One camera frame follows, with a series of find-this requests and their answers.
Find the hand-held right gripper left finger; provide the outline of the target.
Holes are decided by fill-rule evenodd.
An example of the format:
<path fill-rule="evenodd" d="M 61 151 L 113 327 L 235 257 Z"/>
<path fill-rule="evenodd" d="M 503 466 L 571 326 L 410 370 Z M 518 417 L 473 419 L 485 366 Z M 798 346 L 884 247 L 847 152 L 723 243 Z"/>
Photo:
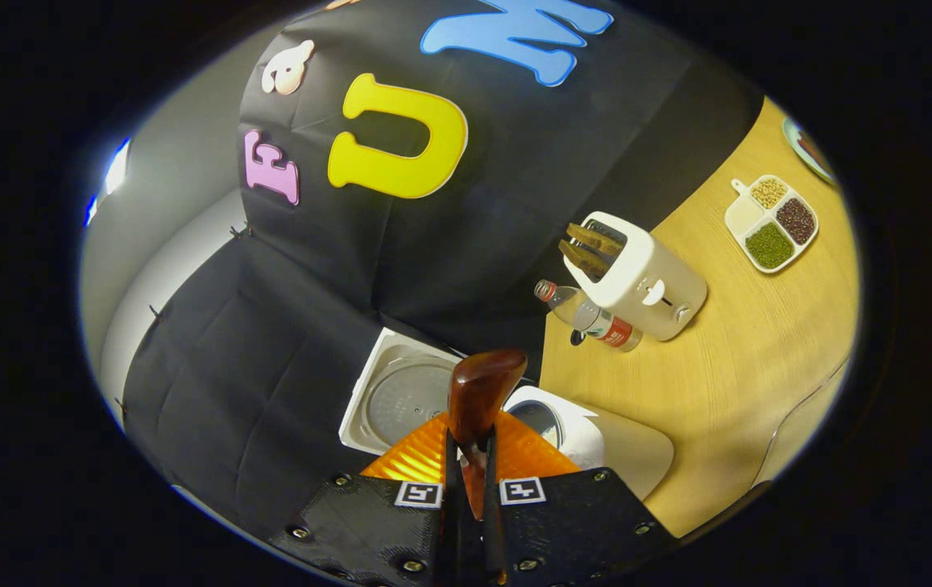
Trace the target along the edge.
<path fill-rule="evenodd" d="M 294 564 L 351 586 L 440 586 L 456 549 L 440 413 L 358 473 L 338 471 L 269 537 Z"/>

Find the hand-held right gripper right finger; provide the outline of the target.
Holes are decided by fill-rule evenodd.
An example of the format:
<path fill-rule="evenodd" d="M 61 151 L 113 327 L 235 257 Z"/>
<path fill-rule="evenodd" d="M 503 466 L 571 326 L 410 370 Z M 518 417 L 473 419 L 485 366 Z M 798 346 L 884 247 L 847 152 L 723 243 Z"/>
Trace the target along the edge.
<path fill-rule="evenodd" d="M 617 472 L 577 467 L 509 413 L 488 467 L 484 545 L 506 586 L 603 586 L 678 549 Z"/>

